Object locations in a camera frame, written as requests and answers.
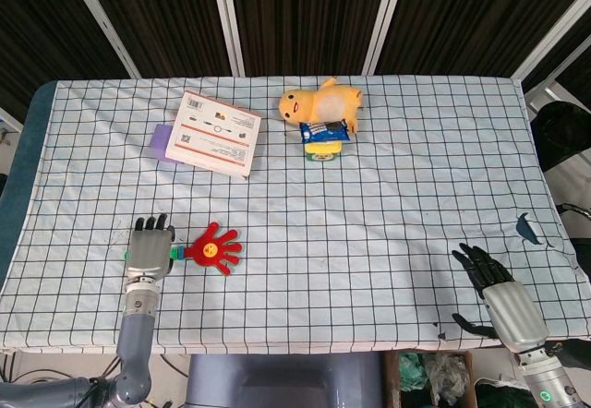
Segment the cardboard box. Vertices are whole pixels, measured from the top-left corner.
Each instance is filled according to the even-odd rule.
[[[259,127],[257,114],[187,90],[164,157],[246,178]]]
[[[400,398],[400,370],[398,357],[404,351],[387,351],[383,354],[384,388],[386,390],[386,408],[406,408],[402,405]],[[434,351],[411,350],[412,353],[429,354]],[[477,408],[474,374],[472,372],[472,355],[468,351],[442,351],[441,353],[457,354],[464,358],[465,367],[470,377],[470,385],[464,396],[460,399],[461,408]]]

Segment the plastic bag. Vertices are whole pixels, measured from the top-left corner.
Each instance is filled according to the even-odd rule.
[[[478,408],[537,408],[529,390],[505,386],[504,383],[507,382],[480,379],[476,383]]]
[[[349,140],[344,121],[326,124],[299,124],[302,143],[334,142]]]
[[[400,391],[422,390],[427,383],[427,374],[418,354],[402,353],[398,358]]]
[[[425,354],[423,361],[431,382],[434,403],[439,404],[441,396],[449,405],[455,405],[470,384],[464,359],[460,355],[437,353]]]

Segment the robotic arm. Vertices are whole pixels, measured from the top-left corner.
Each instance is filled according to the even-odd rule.
[[[70,378],[35,385],[0,384],[0,408],[128,408],[150,394],[151,341],[160,287],[172,267],[175,228],[166,215],[136,221],[131,235],[125,286],[126,306],[117,343],[121,373],[115,378]]]
[[[460,248],[465,254],[452,254],[484,299],[494,328],[474,326],[459,314],[454,314],[453,319],[469,332],[501,340],[518,356],[525,383],[540,407],[588,406],[581,401],[558,358],[547,355],[544,343],[548,327],[525,287],[478,246],[460,244]]]

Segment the robot finger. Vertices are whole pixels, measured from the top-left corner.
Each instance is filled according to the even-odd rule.
[[[154,216],[150,216],[150,218],[146,221],[146,229],[153,230],[155,223],[156,223],[156,219],[154,218]]]
[[[136,220],[135,230],[141,231],[143,229],[144,229],[144,219],[143,219],[143,217],[140,217]]]
[[[452,255],[457,260],[459,260],[460,263],[462,263],[465,272],[468,273],[468,278],[470,279],[470,282],[474,285],[480,297],[482,297],[482,290],[486,288],[488,285],[484,277],[482,276],[480,270],[478,270],[474,265],[474,262],[470,258],[467,258],[464,254],[453,250]]]
[[[175,241],[175,228],[174,228],[174,226],[173,225],[168,225],[168,228],[166,228],[166,229],[168,231],[170,231],[170,233],[171,233],[170,240],[174,242]]]
[[[168,216],[166,214],[161,214],[160,217],[158,218],[158,221],[156,222],[156,229],[157,230],[163,230],[164,229],[164,224],[166,223],[166,218]]]
[[[507,269],[497,260],[494,260],[495,262],[497,262],[499,264],[499,272],[501,273],[503,282],[515,282],[515,279],[513,278],[513,276],[511,275],[511,273],[509,271],[507,271]]]
[[[501,264],[497,260],[492,258],[489,253],[487,253],[484,249],[482,249],[479,246],[474,246],[472,249],[478,256],[478,258],[481,259],[479,263],[480,268],[490,271],[493,284],[507,282],[504,276],[502,275],[501,270],[499,269],[499,266],[501,266]]]
[[[495,278],[487,263],[487,257],[490,258],[488,253],[478,246],[471,248],[468,245],[460,244],[460,248],[468,255],[468,257],[470,257],[470,260],[474,262],[474,269],[480,272],[485,284],[484,286],[494,285],[496,283]]]
[[[485,327],[484,325],[475,325],[468,322],[462,315],[453,313],[452,318],[462,330],[474,334],[476,336],[488,337],[489,339],[499,339],[499,334],[492,327]]]

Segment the yellow plush toy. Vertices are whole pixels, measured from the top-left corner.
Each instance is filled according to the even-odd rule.
[[[287,123],[347,123],[347,130],[357,131],[357,108],[361,106],[361,90],[337,85],[336,78],[327,79],[317,91],[286,91],[279,101],[279,112]]]

